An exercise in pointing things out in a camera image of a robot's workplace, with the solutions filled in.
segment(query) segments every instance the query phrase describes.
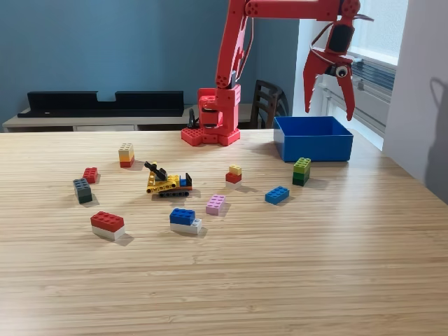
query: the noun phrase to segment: wooden chair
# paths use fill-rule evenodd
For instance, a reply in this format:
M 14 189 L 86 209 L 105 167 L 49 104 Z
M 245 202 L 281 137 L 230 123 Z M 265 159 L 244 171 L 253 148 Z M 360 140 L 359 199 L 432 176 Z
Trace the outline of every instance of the wooden chair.
M 272 128 L 274 117 L 289 116 L 288 100 L 280 87 L 257 80 L 249 128 L 258 129 L 258 116 L 261 117 L 261 128 Z

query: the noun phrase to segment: blue bin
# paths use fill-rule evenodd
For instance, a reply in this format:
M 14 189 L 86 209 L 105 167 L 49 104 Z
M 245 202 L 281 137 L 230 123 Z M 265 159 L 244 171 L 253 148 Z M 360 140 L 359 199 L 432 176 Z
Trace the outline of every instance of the blue bin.
M 274 142 L 284 162 L 348 161 L 353 134 L 334 117 L 276 117 Z

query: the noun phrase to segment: table surface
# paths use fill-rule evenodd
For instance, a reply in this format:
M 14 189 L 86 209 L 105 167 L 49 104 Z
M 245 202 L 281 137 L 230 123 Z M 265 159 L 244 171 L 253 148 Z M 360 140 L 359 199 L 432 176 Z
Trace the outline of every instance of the table surface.
M 146 160 L 188 172 L 191 196 L 146 194 Z M 80 205 L 72 180 L 86 167 L 101 178 Z M 227 148 L 178 132 L 0 134 L 0 172 L 0 335 L 447 334 L 448 207 L 357 133 L 350 162 L 313 163 L 304 188 L 272 130 Z M 265 203 L 280 185 L 289 199 Z M 215 193 L 219 217 L 205 214 Z M 199 236 L 169 230 L 174 207 L 196 210 Z M 127 234 L 92 234 L 98 211 Z
M 19 118 L 12 117 L 3 123 L 5 128 L 44 127 L 44 126 L 107 126 L 107 125 L 187 125 L 190 109 L 198 118 L 197 105 L 186 106 L 181 117 L 107 117 L 107 118 Z M 248 123 L 251 120 L 252 104 L 239 105 L 239 121 Z

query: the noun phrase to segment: robotic arm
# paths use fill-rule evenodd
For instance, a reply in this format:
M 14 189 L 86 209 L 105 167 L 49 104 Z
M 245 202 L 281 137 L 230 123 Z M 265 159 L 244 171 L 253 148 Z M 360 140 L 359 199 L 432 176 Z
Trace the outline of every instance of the robotic arm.
M 354 34 L 355 19 L 371 20 L 358 15 L 359 0 L 230 0 L 227 22 L 221 44 L 216 72 L 215 89 L 199 89 L 199 130 L 192 134 L 182 131 L 182 139 L 192 146 L 202 143 L 220 143 L 228 146 L 239 139 L 238 103 L 241 77 L 253 41 L 254 18 L 295 18 L 331 21 L 310 46 L 304 68 L 305 110 L 309 112 L 316 78 L 321 74 L 337 77 L 344 92 L 347 119 L 351 120 L 354 109 L 354 91 L 351 83 L 351 64 L 347 56 Z M 249 18 L 252 34 L 247 51 L 244 51 L 244 36 Z M 313 45 L 331 28 L 330 38 L 324 50 Z

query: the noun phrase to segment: blue wall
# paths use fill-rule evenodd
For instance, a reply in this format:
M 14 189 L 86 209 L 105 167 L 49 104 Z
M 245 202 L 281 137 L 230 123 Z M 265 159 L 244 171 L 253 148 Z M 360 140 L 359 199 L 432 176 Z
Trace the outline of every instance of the blue wall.
M 255 21 L 257 79 L 278 85 L 286 94 L 293 112 L 299 20 Z
M 34 90 L 214 87 L 228 0 L 1 0 L 0 123 Z M 251 102 L 256 55 L 246 65 Z

